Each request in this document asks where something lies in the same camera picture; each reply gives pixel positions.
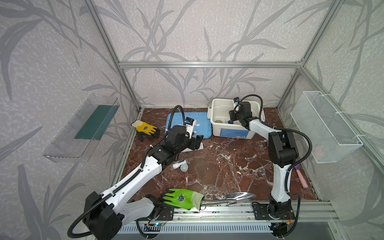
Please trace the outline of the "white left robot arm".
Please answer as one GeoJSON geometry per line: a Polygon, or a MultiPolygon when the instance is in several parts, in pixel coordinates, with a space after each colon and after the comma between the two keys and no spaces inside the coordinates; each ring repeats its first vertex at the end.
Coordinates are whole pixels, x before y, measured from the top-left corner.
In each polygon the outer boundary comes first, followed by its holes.
{"type": "Polygon", "coordinates": [[[154,197],[144,197],[131,202],[131,198],[149,180],[176,162],[186,150],[200,148],[202,135],[193,136],[195,120],[187,118],[184,109],[177,105],[171,112],[180,110],[182,125],[168,125],[165,135],[144,153],[142,162],[131,173],[101,194],[92,192],[86,198],[84,212],[69,226],[67,236],[80,239],[93,235],[97,240],[111,240],[122,226],[150,216],[160,202],[154,197]]]}

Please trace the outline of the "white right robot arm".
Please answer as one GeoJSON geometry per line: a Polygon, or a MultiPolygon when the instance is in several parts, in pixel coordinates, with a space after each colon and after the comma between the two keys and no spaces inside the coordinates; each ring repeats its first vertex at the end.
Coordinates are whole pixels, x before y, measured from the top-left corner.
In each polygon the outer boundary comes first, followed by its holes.
{"type": "Polygon", "coordinates": [[[230,120],[233,122],[238,121],[244,128],[268,141],[268,155],[274,167],[274,185],[267,211],[269,217],[278,220],[285,213],[291,211],[290,182],[292,170],[310,156],[313,149],[312,141],[300,131],[272,127],[263,121],[263,99],[259,95],[251,94],[242,99],[234,98],[233,104],[234,109],[229,111],[230,120]],[[256,97],[260,100],[257,116],[252,113],[251,103],[246,101],[248,97],[256,97]],[[308,144],[307,153],[302,158],[299,158],[299,150],[294,134],[302,136],[308,144]]]}

